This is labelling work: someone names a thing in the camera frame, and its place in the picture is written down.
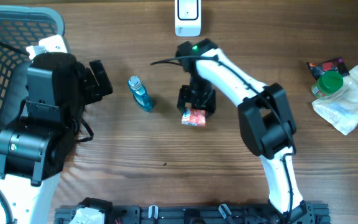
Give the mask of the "red snack packet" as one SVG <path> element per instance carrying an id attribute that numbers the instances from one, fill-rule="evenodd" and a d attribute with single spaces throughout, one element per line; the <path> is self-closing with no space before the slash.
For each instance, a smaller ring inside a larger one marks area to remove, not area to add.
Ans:
<path id="1" fill-rule="evenodd" d="M 189 126 L 206 126 L 206 111 L 185 108 L 181 123 Z"/>

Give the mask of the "blue mouthwash bottle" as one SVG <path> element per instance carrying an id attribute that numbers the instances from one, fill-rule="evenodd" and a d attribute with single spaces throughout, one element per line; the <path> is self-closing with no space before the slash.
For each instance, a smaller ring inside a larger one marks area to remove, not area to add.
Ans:
<path id="1" fill-rule="evenodd" d="M 131 76 L 128 86 L 137 104 L 146 111 L 152 110 L 152 100 L 138 76 Z"/>

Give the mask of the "green lid jar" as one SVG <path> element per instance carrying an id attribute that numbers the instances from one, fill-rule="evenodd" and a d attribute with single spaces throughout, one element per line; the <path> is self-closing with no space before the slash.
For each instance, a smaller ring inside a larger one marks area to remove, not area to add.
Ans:
<path id="1" fill-rule="evenodd" d="M 311 92 L 315 97 L 323 99 L 336 93 L 343 84 L 342 75 L 335 71 L 328 71 L 317 79 L 311 87 Z"/>

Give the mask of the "black red snack wrapper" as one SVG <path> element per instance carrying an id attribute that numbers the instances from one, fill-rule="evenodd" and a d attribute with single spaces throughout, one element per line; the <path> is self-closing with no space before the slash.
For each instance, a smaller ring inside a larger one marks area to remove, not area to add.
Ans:
<path id="1" fill-rule="evenodd" d="M 340 74 L 342 77 L 349 75 L 349 70 L 344 63 L 342 57 L 332 58 L 321 63 L 306 62 L 308 69 L 315 80 L 324 75 L 326 72 L 334 71 Z"/>

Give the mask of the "white long pouch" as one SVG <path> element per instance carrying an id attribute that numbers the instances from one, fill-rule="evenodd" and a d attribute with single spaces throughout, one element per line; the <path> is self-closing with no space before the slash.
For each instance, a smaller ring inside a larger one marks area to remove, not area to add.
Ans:
<path id="1" fill-rule="evenodd" d="M 312 102 L 314 111 L 343 135 L 358 125 L 358 65 L 344 77 L 344 85 L 326 99 Z"/>

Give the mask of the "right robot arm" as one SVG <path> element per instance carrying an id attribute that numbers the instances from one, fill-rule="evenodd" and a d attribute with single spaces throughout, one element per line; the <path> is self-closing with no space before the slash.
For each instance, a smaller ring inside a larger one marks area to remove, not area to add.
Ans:
<path id="1" fill-rule="evenodd" d="M 262 162 L 270 204 L 282 221 L 294 223 L 303 197 L 293 171 L 296 124 L 285 90 L 277 83 L 266 85 L 248 76 L 209 39 L 180 44 L 175 60 L 190 74 L 189 85 L 180 90 L 179 111 L 184 114 L 189 103 L 210 116 L 216 109 L 215 90 L 224 93 L 237 108 L 244 144 Z"/>

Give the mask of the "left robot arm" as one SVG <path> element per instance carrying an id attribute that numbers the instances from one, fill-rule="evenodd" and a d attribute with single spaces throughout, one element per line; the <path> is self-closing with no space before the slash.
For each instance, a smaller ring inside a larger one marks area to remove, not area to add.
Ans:
<path id="1" fill-rule="evenodd" d="M 100 60 L 89 67 L 69 53 L 35 56 L 26 71 L 27 97 L 0 132 L 0 223 L 46 223 L 66 156 L 93 132 L 86 105 L 113 88 Z"/>

